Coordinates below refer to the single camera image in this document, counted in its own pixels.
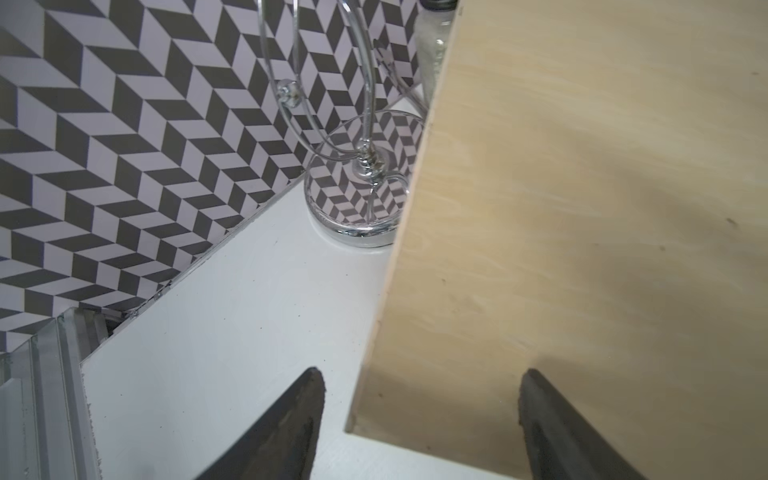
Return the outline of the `glass spice jar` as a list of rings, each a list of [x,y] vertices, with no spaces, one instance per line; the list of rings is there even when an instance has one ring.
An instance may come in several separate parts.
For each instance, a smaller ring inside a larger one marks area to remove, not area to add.
[[[447,49],[458,0],[420,0],[414,25],[424,101],[431,105]]]

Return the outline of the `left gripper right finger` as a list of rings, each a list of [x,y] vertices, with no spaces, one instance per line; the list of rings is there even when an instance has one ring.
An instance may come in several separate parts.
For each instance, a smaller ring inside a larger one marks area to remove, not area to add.
[[[537,369],[522,377],[518,416],[535,480],[643,477]]]

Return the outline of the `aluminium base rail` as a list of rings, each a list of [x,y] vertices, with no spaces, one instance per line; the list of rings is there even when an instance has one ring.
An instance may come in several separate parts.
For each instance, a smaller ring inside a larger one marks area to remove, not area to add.
[[[1,477],[99,479],[81,366],[109,337],[105,316],[71,308],[1,359]]]

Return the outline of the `plywood board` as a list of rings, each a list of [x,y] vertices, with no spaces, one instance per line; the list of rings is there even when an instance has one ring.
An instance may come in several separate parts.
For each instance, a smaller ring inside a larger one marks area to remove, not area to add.
[[[767,475],[767,5],[463,1],[346,429],[526,478],[537,369],[649,479]]]

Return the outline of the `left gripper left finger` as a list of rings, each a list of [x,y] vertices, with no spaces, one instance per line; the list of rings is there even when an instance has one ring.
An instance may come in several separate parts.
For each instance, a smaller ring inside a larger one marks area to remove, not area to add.
[[[201,479],[297,479],[311,476],[325,403],[319,369],[305,370]]]

